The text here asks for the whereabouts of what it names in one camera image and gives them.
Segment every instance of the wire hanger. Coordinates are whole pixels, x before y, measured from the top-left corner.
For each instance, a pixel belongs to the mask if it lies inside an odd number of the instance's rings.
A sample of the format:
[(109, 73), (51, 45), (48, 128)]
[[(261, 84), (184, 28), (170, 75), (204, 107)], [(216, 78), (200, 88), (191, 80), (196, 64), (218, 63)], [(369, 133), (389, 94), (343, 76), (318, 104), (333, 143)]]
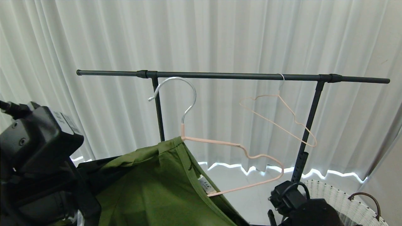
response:
[[(261, 95), (261, 96), (257, 96), (256, 98), (247, 97), (247, 98), (241, 99), (240, 102), (239, 102), (239, 104), (240, 104), (243, 108), (245, 108), (245, 109), (247, 109), (247, 110), (253, 112), (254, 114), (260, 116), (261, 118), (263, 118), (263, 119), (269, 121), (270, 123), (276, 125), (277, 127), (281, 128), (283, 131), (285, 131), (285, 132), (287, 132), (288, 134), (292, 135), (294, 138), (296, 138), (296, 139), (298, 139), (299, 141), (305, 143), (306, 145), (308, 145), (308, 146), (310, 146), (310, 147), (315, 147), (315, 146), (317, 146), (317, 139), (316, 139), (316, 136), (314, 136), (314, 134), (311, 133), (311, 131), (306, 127), (306, 125), (304, 125), (304, 124), (302, 124), (302, 123), (296, 121), (296, 114), (293, 112), (292, 109), (290, 109), (290, 107), (286, 104), (286, 102), (285, 102), (285, 101), (282, 99), (282, 97), (279, 95), (279, 90), (281, 89), (281, 87), (282, 87), (283, 84), (285, 83), (285, 77), (284, 77), (282, 74), (280, 74), (280, 75), (281, 75), (282, 78), (283, 78), (283, 82), (282, 82), (282, 84), (279, 86), (278, 95)], [(305, 141), (303, 141), (302, 139), (298, 138), (297, 136), (295, 136), (295, 135), (292, 134), (291, 132), (285, 130), (284, 128), (282, 128), (280, 125), (276, 124), (276, 123), (273, 122), (272, 120), (270, 120), (270, 119), (268, 119), (268, 118), (265, 118), (264, 116), (258, 114), (257, 112), (253, 111), (252, 109), (250, 109), (250, 108), (248, 108), (248, 107), (246, 107), (246, 106), (244, 106), (244, 105), (242, 104), (242, 101), (245, 100), (245, 99), (252, 99), (253, 101), (255, 101), (256, 99), (258, 99), (258, 98), (260, 98), (260, 97), (278, 97), (278, 98), (282, 101), (282, 103), (284, 103), (284, 105), (292, 112), (292, 114), (293, 114), (293, 119), (294, 119), (295, 123), (296, 123), (296, 124), (299, 124), (299, 125), (302, 125), (302, 126), (308, 131), (308, 133), (311, 134), (311, 136), (312, 136), (313, 139), (314, 139), (314, 145), (308, 144), (307, 142), (305, 142)]]
[(184, 114), (183, 114), (183, 117), (181, 118), (181, 139), (182, 139), (183, 141), (185, 141), (185, 140), (191, 140), (191, 141), (202, 142), (202, 143), (221, 144), (221, 145), (227, 145), (227, 146), (238, 147), (238, 148), (241, 148), (241, 149), (244, 151), (244, 154), (245, 154), (246, 157), (249, 158), (249, 159), (256, 159), (256, 158), (260, 158), (260, 157), (269, 158), (269, 159), (271, 159), (271, 160), (277, 162), (277, 163), (281, 166), (281, 168), (282, 168), (282, 171), (281, 171), (280, 175), (277, 176), (277, 177), (275, 177), (275, 178), (273, 178), (273, 179), (269, 179), (269, 180), (266, 180), (266, 181), (258, 182), (258, 183), (252, 184), (252, 185), (247, 185), (247, 186), (243, 186), (243, 187), (238, 187), (238, 188), (235, 188), (235, 189), (229, 189), (229, 190), (226, 190), (226, 191), (220, 191), (220, 192), (216, 192), (216, 193), (212, 193), (212, 194), (207, 194), (208, 197), (216, 196), (216, 195), (221, 195), (221, 194), (225, 194), (225, 193), (228, 193), (228, 192), (238, 191), (238, 190), (246, 189), (246, 188), (249, 188), (249, 187), (254, 187), (254, 186), (257, 186), (257, 185), (265, 184), (265, 183), (268, 183), (268, 182), (275, 181), (275, 180), (277, 180), (277, 179), (279, 179), (279, 178), (281, 178), (281, 177), (283, 176), (283, 173), (284, 173), (284, 166), (283, 166), (283, 164), (282, 164), (281, 162), (279, 162), (279, 161), (278, 161), (277, 159), (275, 159), (274, 157), (271, 157), (271, 156), (266, 155), (266, 154), (259, 154), (259, 155), (256, 155), (256, 156), (250, 156), (250, 155), (248, 154), (247, 149), (246, 149), (243, 145), (241, 145), (241, 144), (235, 144), (235, 143), (224, 142), (224, 141), (218, 141), (218, 140), (207, 140), (207, 139), (193, 138), (193, 137), (187, 137), (187, 136), (185, 136), (184, 118), (186, 117), (186, 114), (190, 111), (190, 109), (194, 106), (195, 101), (196, 101), (196, 99), (197, 99), (197, 92), (196, 92), (195, 87), (193, 86), (193, 84), (191, 84), (189, 81), (187, 81), (186, 79), (184, 79), (184, 78), (182, 78), (182, 77), (170, 77), (170, 78), (166, 79), (165, 81), (163, 81), (162, 83), (160, 83), (160, 84), (158, 85), (158, 87), (157, 87), (156, 90), (155, 90), (154, 95), (153, 95), (152, 97), (148, 98), (148, 101), (151, 101), (151, 100), (155, 99), (156, 96), (157, 96), (157, 94), (158, 94), (158, 92), (159, 92), (159, 89), (161, 88), (161, 86), (162, 86), (163, 84), (165, 84), (167, 81), (173, 80), (173, 79), (178, 79), (178, 80), (182, 80), (182, 81), (186, 82), (187, 84), (189, 84), (189, 85), (191, 86), (191, 88), (193, 89), (193, 92), (194, 92), (194, 101), (193, 101), (193, 104), (192, 104), (190, 107), (187, 108), (187, 110), (186, 110), (186, 111), (184, 112)]

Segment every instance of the green garment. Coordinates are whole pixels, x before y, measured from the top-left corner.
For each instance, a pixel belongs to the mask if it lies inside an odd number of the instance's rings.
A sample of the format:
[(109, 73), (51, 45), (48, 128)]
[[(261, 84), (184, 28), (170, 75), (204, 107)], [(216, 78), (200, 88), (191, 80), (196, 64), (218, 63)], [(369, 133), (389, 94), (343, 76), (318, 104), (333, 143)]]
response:
[(208, 197), (203, 175), (180, 137), (112, 160), (101, 170), (131, 167), (96, 198), (99, 226), (248, 226), (223, 195)]

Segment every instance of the clothing rack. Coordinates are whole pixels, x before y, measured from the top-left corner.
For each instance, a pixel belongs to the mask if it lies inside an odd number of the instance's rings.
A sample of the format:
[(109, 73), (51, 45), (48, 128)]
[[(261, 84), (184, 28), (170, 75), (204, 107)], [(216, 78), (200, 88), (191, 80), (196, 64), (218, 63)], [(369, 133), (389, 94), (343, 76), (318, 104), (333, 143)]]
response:
[[(388, 78), (366, 78), (366, 77), (350, 77), (342, 76), (338, 74), (246, 74), (246, 73), (208, 73), (208, 72), (158, 72), (158, 71), (148, 71), (140, 70), (136, 72), (129, 71), (87, 71), (87, 70), (77, 70), (77, 75), (97, 75), (97, 76), (135, 76), (139, 78), (150, 78), (152, 80), (152, 86), (154, 91), (158, 87), (158, 78), (169, 78), (169, 77), (182, 77), (182, 78), (217, 78), (217, 79), (248, 79), (248, 80), (292, 80), (292, 81), (316, 81), (316, 91), (314, 93), (314, 98), (311, 104), (310, 113), (308, 115), (306, 127), (311, 130), (313, 124), (314, 116), (316, 114), (318, 102), (320, 100), (321, 92), (324, 88), (325, 83), (335, 83), (335, 82), (364, 82), (364, 83), (380, 83), (388, 84), (390, 80)], [(162, 110), (160, 106), (159, 94), (155, 98), (156, 114), (158, 117), (159, 134), (160, 140), (165, 140), (163, 121), (162, 121)], [(304, 130), (302, 140), (307, 142), (309, 132)], [(299, 152), (297, 154), (295, 168), (292, 175), (292, 182), (300, 181), (302, 173), (307, 161), (308, 153), (305, 152), (306, 144), (302, 142), (300, 144)]]

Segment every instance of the woven basket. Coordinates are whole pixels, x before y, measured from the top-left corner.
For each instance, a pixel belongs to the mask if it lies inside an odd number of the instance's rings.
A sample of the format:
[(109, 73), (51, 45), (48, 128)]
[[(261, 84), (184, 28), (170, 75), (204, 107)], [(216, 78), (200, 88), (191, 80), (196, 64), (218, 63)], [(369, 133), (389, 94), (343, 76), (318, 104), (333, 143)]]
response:
[[(367, 193), (358, 192), (347, 195), (345, 192), (331, 185), (315, 180), (308, 180), (305, 182), (305, 185), (312, 199), (323, 198), (336, 209), (345, 226), (388, 226), (380, 215), (381, 210), (377, 200)], [(363, 203), (354, 200), (355, 195), (366, 195), (372, 198), (377, 206), (378, 214)]]

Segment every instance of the basket handle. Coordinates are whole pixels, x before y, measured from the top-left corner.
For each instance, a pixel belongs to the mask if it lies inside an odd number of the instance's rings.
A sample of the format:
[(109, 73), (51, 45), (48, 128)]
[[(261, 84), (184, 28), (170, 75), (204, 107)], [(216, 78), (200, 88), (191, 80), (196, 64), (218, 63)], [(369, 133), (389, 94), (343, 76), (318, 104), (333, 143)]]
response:
[(370, 198), (375, 202), (375, 205), (377, 206), (377, 215), (375, 216), (375, 218), (379, 221), (379, 218), (380, 218), (380, 216), (381, 216), (381, 210), (380, 210), (380, 208), (379, 208), (379, 203), (378, 203), (378, 201), (375, 199), (375, 197), (372, 196), (372, 195), (370, 195), (370, 194), (367, 194), (367, 193), (365, 193), (365, 192), (356, 192), (356, 193), (353, 193), (348, 199), (352, 201), (352, 200), (355, 198), (356, 195), (365, 195), (365, 196), (368, 196), (368, 197), (370, 197)]

